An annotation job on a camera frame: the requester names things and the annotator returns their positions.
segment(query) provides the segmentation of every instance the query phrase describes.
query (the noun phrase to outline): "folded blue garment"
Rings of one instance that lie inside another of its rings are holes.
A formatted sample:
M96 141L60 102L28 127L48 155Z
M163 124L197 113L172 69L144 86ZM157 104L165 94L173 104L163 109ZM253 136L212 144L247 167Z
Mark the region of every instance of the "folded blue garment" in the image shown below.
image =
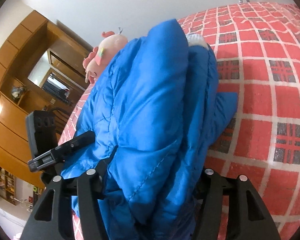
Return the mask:
M62 176L95 168L118 145L99 200L110 239L190 238L208 146L237 108L237 94L217 86L213 51L189 47L176 20L130 41L104 70L75 133L93 130L96 141L66 161ZM79 216L77 197L73 209Z

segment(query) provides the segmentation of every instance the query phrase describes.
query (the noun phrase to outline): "checkered bedspread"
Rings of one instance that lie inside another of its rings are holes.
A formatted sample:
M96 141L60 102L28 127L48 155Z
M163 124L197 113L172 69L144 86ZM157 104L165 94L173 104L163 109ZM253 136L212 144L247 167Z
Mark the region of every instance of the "checkered bedspread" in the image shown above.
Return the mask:
M238 111L208 151L205 166L223 176L249 177L272 214L282 240L300 225L300 10L296 5L222 6L179 20L203 35L218 61L219 91L239 94ZM73 137L90 85L60 143ZM224 199L219 239L224 239ZM73 217L76 240L80 219Z

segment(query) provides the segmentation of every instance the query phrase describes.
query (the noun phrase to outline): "red object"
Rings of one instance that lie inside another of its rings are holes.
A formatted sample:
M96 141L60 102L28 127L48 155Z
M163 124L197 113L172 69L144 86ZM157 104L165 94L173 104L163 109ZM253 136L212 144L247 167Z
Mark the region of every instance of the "red object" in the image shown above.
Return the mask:
M238 111L210 147L205 166L222 176L246 174L288 240L300 225L300 10L269 2L222 6L178 21L206 37L217 55L219 92L239 94ZM61 136L75 133L84 92ZM228 205L227 198L223 204ZM227 208L219 239L225 239ZM75 239L82 240L73 217Z

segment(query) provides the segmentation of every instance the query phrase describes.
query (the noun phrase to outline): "plush toy's tail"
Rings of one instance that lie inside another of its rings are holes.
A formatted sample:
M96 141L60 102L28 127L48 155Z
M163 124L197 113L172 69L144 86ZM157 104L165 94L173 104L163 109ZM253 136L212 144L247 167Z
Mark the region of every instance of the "plush toy's tail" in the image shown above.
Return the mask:
M111 35L115 35L115 33L113 31L106 32L106 33L105 32L101 33L101 36L104 37L104 38L107 38Z

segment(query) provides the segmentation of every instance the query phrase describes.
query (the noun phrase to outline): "plush toy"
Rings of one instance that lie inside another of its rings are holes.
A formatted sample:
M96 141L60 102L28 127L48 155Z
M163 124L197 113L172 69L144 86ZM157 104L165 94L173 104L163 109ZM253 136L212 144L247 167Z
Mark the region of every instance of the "plush toy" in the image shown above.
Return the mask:
M114 32L101 34L105 39L98 47L93 48L93 51L82 63L86 70L86 83L89 80L91 84L94 84L94 79L101 75L117 52L128 43L128 39L121 32L122 29L119 28L119 34Z

